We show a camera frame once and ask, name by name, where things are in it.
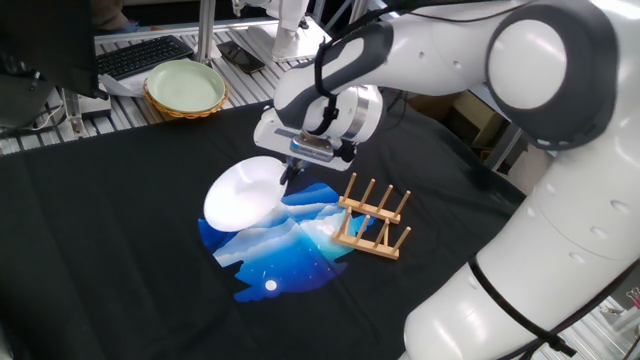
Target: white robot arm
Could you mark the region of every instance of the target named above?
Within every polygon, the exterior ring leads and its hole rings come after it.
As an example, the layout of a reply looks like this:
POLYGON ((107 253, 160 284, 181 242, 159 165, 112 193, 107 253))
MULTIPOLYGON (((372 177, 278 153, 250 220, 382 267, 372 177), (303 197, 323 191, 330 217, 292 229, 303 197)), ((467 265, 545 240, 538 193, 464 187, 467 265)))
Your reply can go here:
POLYGON ((299 54, 300 35, 298 27, 304 20, 309 0, 232 0, 233 11, 240 17, 245 6, 261 7, 267 14, 279 19, 277 30, 270 34, 263 27, 250 27, 253 37, 259 40, 260 46, 266 46, 274 61, 285 61, 308 56, 299 54))
POLYGON ((562 150, 503 230, 408 316, 404 359, 511 357, 540 334, 500 302, 551 331, 638 259, 638 34, 633 0, 428 7, 326 52, 337 114, 313 63, 283 76, 254 140, 321 166, 345 170, 355 156, 346 150, 374 132, 382 105, 368 84, 442 95, 486 79, 532 143, 562 150))

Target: computer keyboard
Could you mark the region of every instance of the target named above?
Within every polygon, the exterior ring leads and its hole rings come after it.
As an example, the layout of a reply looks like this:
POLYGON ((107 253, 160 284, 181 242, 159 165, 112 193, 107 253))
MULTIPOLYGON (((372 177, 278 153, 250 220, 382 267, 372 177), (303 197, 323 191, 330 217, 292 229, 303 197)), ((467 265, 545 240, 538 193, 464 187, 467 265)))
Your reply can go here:
POLYGON ((165 61, 191 56, 193 50, 173 35, 162 36, 96 56, 98 73, 122 80, 165 61))

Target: yellow rim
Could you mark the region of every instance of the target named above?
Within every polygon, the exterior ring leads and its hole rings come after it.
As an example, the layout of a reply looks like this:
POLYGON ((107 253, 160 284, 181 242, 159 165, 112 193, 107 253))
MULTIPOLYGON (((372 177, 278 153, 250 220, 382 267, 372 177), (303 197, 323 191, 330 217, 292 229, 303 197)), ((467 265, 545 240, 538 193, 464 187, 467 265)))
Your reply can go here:
POLYGON ((197 119, 197 118, 201 118, 201 117, 207 117, 215 112, 217 112, 218 110, 222 109, 222 105, 224 105, 224 103, 227 102, 227 100, 229 100, 229 86, 227 85, 227 82, 224 82, 224 96, 222 97, 222 100, 220 100, 220 102, 218 103, 218 105, 214 106, 211 110, 209 111, 205 111, 205 112, 201 112, 201 113, 195 113, 195 114, 183 114, 183 113, 179 113, 179 112, 175 112, 173 110, 169 110, 166 107, 162 106, 160 103, 158 103, 153 96, 151 96, 151 94, 149 94, 149 90, 147 89, 147 80, 144 80, 144 85, 142 86, 142 89, 144 90, 144 96, 147 98, 147 100, 149 100, 150 103, 153 104, 153 106, 156 107, 156 109, 158 109, 160 112, 163 112, 165 114, 169 114, 170 116, 176 117, 176 118, 186 118, 186 119, 197 119))

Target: black table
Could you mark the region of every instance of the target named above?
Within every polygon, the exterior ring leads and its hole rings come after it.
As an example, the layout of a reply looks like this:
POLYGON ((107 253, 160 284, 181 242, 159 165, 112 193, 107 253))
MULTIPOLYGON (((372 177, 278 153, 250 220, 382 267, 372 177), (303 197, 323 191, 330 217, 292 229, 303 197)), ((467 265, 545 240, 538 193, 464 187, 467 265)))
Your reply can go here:
POLYGON ((355 171, 356 198, 375 178, 374 203, 393 184, 389 208, 411 190, 400 259, 354 251, 322 288, 239 303, 237 269, 205 249, 198 219, 224 170, 265 153, 252 141, 265 105, 0 159, 0 321, 18 359, 396 359, 406 315, 524 199, 396 106, 350 171, 305 176, 342 193, 355 171))

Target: white circle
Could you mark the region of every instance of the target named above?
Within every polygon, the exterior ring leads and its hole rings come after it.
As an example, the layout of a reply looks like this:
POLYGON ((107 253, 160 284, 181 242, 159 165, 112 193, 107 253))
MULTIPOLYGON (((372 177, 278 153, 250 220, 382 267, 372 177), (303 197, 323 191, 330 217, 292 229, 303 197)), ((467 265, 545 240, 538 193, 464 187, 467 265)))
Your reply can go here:
POLYGON ((607 239, 607 232, 597 226, 592 227, 591 232, 602 240, 607 239))
POLYGON ((586 260, 578 253, 569 253, 569 256, 580 264, 584 264, 586 262, 586 260))
POLYGON ((523 20, 498 35, 489 54, 489 80, 507 105, 533 109, 558 92, 567 72, 560 35, 537 20, 523 20))
POLYGON ((204 218, 214 229, 246 229, 273 210, 287 188, 280 185, 284 164, 256 156, 229 168, 213 183, 204 200, 204 218))
POLYGON ((622 201, 611 200, 611 206, 625 215, 629 215, 629 207, 622 201))
POLYGON ((556 188, 554 188, 553 185, 551 185, 551 184, 547 184, 547 191, 551 195, 555 195, 556 194, 556 188))
POLYGON ((278 288, 278 284, 273 280, 267 280, 267 282, 264 283, 264 287, 269 291, 273 291, 278 288))

